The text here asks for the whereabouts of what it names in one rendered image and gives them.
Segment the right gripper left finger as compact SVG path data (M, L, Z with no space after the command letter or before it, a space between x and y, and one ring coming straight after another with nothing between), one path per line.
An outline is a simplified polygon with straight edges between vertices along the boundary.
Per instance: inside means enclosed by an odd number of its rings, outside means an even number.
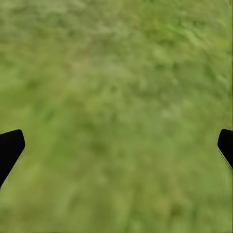
M0 187L25 148L21 129L0 134Z

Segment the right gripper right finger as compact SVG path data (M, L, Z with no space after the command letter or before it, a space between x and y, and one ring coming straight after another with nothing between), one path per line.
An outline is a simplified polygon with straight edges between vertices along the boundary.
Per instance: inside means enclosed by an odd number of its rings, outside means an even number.
M217 146L233 168L233 131L221 129Z

